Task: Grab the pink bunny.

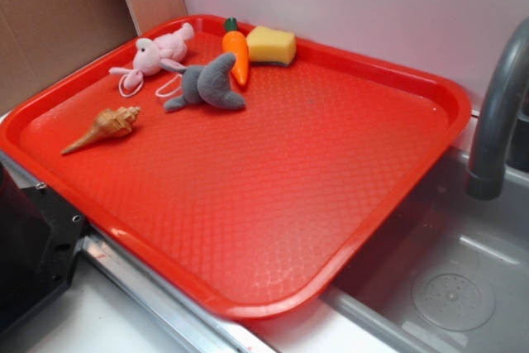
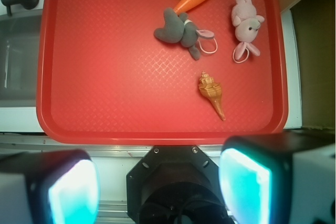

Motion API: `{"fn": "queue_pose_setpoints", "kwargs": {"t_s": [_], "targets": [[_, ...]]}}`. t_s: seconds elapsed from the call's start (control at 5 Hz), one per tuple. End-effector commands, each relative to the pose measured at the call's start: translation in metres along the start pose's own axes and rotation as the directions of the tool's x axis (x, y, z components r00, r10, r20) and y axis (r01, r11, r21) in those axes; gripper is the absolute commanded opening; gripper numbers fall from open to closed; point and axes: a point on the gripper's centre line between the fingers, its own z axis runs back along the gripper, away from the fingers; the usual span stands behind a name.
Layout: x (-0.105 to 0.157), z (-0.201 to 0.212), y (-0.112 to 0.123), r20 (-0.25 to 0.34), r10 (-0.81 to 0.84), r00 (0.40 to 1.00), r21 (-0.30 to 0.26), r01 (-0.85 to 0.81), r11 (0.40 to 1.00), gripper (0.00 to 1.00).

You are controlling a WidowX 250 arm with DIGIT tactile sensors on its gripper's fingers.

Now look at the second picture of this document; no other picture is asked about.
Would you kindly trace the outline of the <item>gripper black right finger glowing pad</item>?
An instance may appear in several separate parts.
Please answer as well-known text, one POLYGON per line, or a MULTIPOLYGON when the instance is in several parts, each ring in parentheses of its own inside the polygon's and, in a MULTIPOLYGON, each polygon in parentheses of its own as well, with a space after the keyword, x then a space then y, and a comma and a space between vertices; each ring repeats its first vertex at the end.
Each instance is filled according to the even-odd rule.
POLYGON ((334 134, 233 136, 218 172, 237 223, 335 223, 334 134))

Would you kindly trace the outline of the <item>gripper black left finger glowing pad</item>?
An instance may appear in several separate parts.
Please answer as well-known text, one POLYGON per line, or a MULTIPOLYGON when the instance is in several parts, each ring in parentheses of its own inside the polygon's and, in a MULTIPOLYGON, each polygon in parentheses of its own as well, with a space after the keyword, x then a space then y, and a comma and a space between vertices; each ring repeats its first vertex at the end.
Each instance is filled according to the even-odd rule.
POLYGON ((1 223, 95 223, 99 201, 84 150, 1 155, 1 223))

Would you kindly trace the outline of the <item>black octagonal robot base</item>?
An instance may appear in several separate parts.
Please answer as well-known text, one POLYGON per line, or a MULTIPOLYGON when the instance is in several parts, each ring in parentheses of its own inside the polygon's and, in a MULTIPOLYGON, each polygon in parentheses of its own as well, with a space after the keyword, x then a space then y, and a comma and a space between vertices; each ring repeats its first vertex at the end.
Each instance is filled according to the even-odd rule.
POLYGON ((135 223, 234 223, 218 166, 197 146, 154 146, 126 175, 135 223))

